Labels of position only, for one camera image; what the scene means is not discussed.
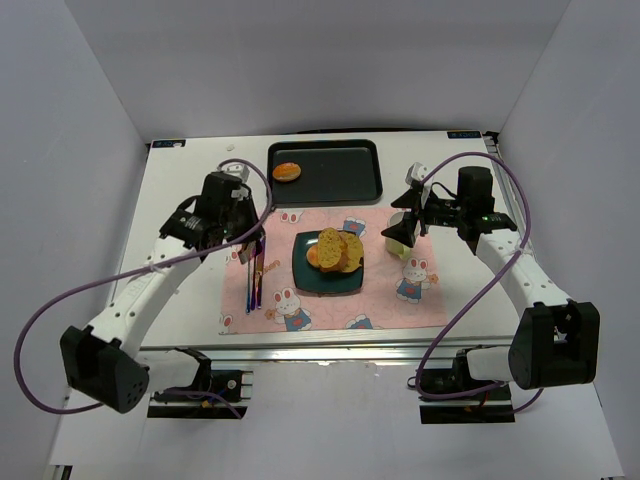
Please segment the bread slice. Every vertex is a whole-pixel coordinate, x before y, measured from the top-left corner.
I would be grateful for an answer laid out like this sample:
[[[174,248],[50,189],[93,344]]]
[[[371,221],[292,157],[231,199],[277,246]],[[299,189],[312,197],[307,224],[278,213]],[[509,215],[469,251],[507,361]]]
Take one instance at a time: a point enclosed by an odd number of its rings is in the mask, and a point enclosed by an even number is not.
[[[347,262],[341,271],[343,273],[354,272],[361,267],[361,262],[364,257],[363,244],[360,238],[354,233],[340,231],[339,234],[347,245]]]
[[[347,262],[347,246],[340,233],[326,228],[318,235],[317,260],[322,271],[339,271]]]

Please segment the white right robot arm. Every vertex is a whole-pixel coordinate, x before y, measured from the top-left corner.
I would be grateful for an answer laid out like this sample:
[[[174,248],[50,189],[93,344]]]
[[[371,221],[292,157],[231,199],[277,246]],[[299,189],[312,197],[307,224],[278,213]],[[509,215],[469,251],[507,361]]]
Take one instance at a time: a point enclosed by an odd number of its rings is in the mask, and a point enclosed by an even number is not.
[[[458,171],[457,191],[442,199],[416,163],[406,176],[408,190],[393,202],[402,219],[383,230],[388,239],[414,246],[431,226],[450,227],[496,276],[519,325],[508,347],[460,350],[451,370],[424,370],[416,386],[429,400],[471,397],[498,384],[524,390],[587,384],[594,380],[600,315],[590,302],[577,302],[559,288],[522,247],[516,224],[495,211],[493,176],[480,166]]]

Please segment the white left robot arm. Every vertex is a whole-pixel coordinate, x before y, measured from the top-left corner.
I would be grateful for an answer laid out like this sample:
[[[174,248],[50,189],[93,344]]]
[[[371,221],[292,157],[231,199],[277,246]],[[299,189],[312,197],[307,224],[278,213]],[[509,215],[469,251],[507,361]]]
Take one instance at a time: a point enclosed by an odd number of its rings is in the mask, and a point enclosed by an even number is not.
[[[266,243],[248,185],[253,165],[227,160],[205,177],[200,194],[183,201],[163,224],[140,272],[84,328],[70,327],[60,340],[70,387],[119,412],[133,410],[148,393],[224,402],[210,359],[190,348],[155,354],[140,351],[148,330],[181,284],[212,254],[236,250],[249,275],[250,307],[256,307]]]

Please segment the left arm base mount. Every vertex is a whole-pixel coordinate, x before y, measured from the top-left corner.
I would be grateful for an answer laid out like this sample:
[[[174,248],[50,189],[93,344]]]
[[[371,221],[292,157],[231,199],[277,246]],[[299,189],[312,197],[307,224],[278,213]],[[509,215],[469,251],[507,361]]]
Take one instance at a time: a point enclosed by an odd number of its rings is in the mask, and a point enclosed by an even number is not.
[[[178,348],[143,352],[148,368],[150,419],[242,419],[252,394],[253,373],[212,364],[204,353]]]

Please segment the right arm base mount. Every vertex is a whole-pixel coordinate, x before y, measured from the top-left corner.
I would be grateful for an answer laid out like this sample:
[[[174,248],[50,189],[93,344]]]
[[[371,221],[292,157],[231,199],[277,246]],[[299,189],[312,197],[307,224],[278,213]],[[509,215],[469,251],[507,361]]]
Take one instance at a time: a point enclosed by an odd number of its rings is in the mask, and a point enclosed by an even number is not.
[[[419,385],[431,395],[452,395],[448,400],[419,397],[420,421],[424,425],[463,425],[514,423],[512,397],[508,386],[474,395],[463,391],[488,386],[488,380],[474,380],[468,367],[468,349],[456,352],[448,368],[425,368]]]

